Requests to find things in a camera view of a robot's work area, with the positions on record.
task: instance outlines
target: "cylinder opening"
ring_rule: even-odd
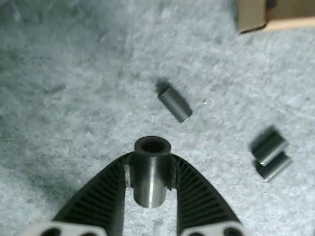
[[[146,152],[157,153],[165,149],[165,144],[158,140],[148,140],[141,145],[141,149]]]
[[[168,90],[170,89],[170,86],[165,86],[162,89],[160,89],[158,95],[162,96],[163,94],[165,94]]]

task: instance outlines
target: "hollow cylinder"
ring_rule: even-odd
[[[163,204],[171,175],[171,144],[160,137],[148,136],[135,143],[133,197],[146,208]]]
[[[191,116],[192,109],[189,104],[171,86],[162,89],[158,98],[179,122],[184,122]]]

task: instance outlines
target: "metal cylinder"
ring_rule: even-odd
[[[192,109],[189,104],[171,86],[162,89],[158,98],[179,122],[184,122],[191,116]]]
[[[160,137],[148,136],[135,143],[132,155],[133,197],[146,208],[165,201],[171,175],[171,144]]]
[[[275,131],[252,153],[260,165],[267,166],[287,146],[288,142]]]
[[[259,163],[257,162],[256,170],[266,182],[270,182],[274,177],[276,177],[284,169],[286,169],[291,163],[291,158],[281,152],[267,166],[259,165]]]

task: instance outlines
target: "gray carpet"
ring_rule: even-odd
[[[239,35],[230,0],[0,2],[1,235],[51,219],[147,135],[251,235],[315,234],[315,29]],[[163,79],[193,108],[185,123],[157,99]],[[248,145],[272,124],[294,163],[264,183]],[[175,235],[176,193],[154,210],[126,202],[125,236]]]

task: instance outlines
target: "screw hole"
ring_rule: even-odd
[[[83,235],[81,235],[81,236],[97,236],[97,235],[94,234],[94,233],[85,233],[85,234],[83,234]]]
[[[141,145],[141,149],[146,152],[156,153],[163,151],[165,149],[165,145],[159,141],[149,140]]]
[[[200,233],[192,233],[190,234],[189,236],[204,236],[203,234],[200,234]]]
[[[243,234],[236,228],[227,228],[224,230],[224,236],[243,236]]]
[[[60,236],[61,230],[58,228],[50,228],[44,231],[40,236]]]

